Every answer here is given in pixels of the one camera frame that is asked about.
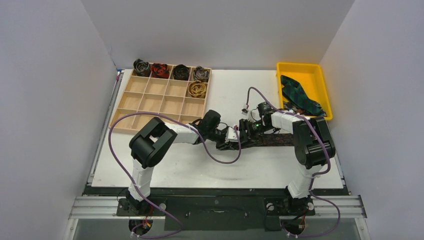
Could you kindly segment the dark orange paisley tie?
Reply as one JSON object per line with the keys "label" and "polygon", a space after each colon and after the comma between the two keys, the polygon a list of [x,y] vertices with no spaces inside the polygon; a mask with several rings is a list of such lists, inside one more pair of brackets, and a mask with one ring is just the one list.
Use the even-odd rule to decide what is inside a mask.
{"label": "dark orange paisley tie", "polygon": [[263,134],[264,147],[293,147],[294,136],[290,133]]}

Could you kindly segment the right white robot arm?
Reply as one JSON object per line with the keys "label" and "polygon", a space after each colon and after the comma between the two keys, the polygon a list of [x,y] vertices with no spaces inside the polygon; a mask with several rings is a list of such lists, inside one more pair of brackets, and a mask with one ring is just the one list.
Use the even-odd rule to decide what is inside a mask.
{"label": "right white robot arm", "polygon": [[294,214],[302,207],[302,200],[312,196],[315,179],[331,170],[331,158],[336,154],[333,138],[322,116],[307,117],[274,108],[267,102],[258,107],[258,120],[248,117],[238,122],[241,145],[253,146],[261,135],[272,129],[285,131],[293,137],[297,173],[286,187],[289,195],[282,199],[282,207]]}

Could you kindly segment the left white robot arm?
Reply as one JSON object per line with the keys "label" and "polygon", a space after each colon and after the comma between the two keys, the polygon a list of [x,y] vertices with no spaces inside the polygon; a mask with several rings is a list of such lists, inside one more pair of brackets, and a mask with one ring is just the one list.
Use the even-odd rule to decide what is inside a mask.
{"label": "left white robot arm", "polygon": [[164,122],[153,117],[129,142],[133,158],[132,182],[125,197],[129,208],[136,215],[143,215],[149,209],[146,199],[151,194],[151,180],[154,167],[164,158],[172,144],[198,145],[206,140],[216,144],[219,150],[241,150],[242,138],[236,127],[219,129],[221,116],[209,110],[203,118],[188,124]]}

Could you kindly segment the dark floral tie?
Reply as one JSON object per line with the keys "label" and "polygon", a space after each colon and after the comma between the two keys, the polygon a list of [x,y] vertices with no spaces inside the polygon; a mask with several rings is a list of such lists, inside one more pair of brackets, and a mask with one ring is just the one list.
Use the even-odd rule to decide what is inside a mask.
{"label": "dark floral tie", "polygon": [[282,109],[285,110],[285,111],[293,111],[293,112],[300,114],[300,115],[307,115],[308,114],[308,112],[305,111],[304,109],[299,108],[296,105],[294,105],[293,103],[287,102],[287,101],[283,102]]}

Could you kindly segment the wooden compartment tray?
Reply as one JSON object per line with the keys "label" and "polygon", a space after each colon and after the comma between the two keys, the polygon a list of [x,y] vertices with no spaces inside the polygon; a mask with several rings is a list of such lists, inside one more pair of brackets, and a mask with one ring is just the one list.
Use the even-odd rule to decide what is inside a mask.
{"label": "wooden compartment tray", "polygon": [[188,66],[188,80],[176,80],[172,71],[174,64],[168,65],[169,78],[136,76],[133,69],[122,80],[118,100],[109,126],[122,134],[135,134],[144,127],[152,115],[160,114],[164,122],[178,121],[189,124],[205,114],[208,101],[210,80],[206,82],[205,98],[193,98],[188,95],[188,85],[194,82],[194,66]]}

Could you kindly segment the grey brown rolled tie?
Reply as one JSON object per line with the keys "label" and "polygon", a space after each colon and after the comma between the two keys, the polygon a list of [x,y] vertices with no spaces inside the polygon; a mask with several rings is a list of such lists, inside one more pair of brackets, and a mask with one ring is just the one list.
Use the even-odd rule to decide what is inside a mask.
{"label": "grey brown rolled tie", "polygon": [[210,72],[206,68],[202,66],[197,66],[194,68],[193,70],[194,81],[207,83],[209,81],[209,78],[210,78]]}

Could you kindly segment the black gold rolled tie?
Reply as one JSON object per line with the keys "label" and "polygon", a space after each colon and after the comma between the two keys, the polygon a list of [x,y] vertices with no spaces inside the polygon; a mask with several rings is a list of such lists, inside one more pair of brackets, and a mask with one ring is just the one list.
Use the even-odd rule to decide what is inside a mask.
{"label": "black gold rolled tie", "polygon": [[172,76],[175,80],[188,81],[190,69],[183,64],[176,65],[172,70]]}

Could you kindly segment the green striped tie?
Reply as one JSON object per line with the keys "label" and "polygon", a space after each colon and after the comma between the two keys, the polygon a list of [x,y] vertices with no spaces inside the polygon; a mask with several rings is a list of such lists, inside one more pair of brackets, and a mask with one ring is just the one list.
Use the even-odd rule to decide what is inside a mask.
{"label": "green striped tie", "polygon": [[307,111],[307,116],[326,117],[322,106],[308,97],[302,85],[291,77],[281,75],[282,96],[298,108]]}

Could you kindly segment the red black rolled tie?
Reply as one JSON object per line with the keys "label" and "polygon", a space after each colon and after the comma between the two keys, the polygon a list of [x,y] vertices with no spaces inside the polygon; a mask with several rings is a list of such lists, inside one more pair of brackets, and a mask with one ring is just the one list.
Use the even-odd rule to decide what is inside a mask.
{"label": "red black rolled tie", "polygon": [[168,79],[170,75],[169,66],[164,63],[153,63],[151,65],[151,76],[159,79]]}

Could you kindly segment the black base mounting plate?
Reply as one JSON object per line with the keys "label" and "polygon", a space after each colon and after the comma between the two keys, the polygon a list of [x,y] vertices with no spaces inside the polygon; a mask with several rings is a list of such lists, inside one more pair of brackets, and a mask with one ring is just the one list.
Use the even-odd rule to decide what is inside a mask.
{"label": "black base mounting plate", "polygon": [[284,188],[154,188],[146,213],[136,213],[127,189],[90,189],[78,197],[71,216],[82,220],[126,220],[135,235],[154,228],[174,231],[244,231],[303,228],[306,218],[350,216],[355,199],[344,190],[318,189],[306,200],[290,200]]}

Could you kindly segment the yellow plastic bin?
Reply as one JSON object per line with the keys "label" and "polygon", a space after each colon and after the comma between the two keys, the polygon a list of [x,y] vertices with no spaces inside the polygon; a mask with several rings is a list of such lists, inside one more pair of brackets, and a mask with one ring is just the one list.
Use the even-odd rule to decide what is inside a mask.
{"label": "yellow plastic bin", "polygon": [[276,64],[279,105],[313,117],[333,119],[327,87],[319,64],[278,62]]}

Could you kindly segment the dark grey rolled tie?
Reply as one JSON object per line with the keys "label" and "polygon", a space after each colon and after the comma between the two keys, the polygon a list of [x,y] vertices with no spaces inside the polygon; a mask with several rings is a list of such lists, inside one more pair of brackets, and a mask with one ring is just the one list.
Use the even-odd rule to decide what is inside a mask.
{"label": "dark grey rolled tie", "polygon": [[136,59],[133,62],[134,74],[138,77],[149,77],[151,74],[151,65],[147,61]]}

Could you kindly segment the aluminium frame rail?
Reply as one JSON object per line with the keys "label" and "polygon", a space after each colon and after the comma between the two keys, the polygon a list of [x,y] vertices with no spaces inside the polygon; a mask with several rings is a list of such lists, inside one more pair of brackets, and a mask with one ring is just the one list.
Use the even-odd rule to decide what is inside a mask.
{"label": "aluminium frame rail", "polygon": [[[228,236],[230,231],[246,234],[256,230],[267,235],[281,233],[282,221],[301,220],[299,212],[289,214],[279,191],[160,193],[151,197],[159,209],[145,214],[133,210],[123,196],[78,196],[73,203],[64,238],[74,240],[83,233],[92,239],[133,240],[132,228],[143,221],[152,223],[151,236],[163,240],[186,238],[190,232]],[[311,198],[306,228],[301,239],[370,239],[366,212],[358,195]]]}

